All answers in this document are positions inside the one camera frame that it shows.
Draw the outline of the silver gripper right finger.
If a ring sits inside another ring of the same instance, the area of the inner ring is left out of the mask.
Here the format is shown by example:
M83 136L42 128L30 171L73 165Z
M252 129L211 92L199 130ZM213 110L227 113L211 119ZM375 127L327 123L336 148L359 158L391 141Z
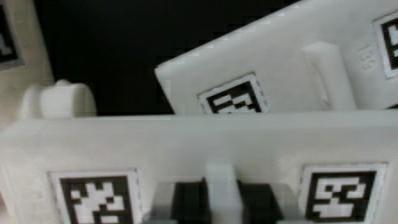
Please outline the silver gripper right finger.
M304 221L298 199L286 184L238 182L243 224Z

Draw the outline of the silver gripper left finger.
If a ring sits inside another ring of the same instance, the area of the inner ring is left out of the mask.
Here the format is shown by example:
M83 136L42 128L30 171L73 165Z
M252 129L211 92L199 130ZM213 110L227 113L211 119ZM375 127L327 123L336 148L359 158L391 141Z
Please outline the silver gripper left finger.
M206 180L160 183L144 224L210 224Z

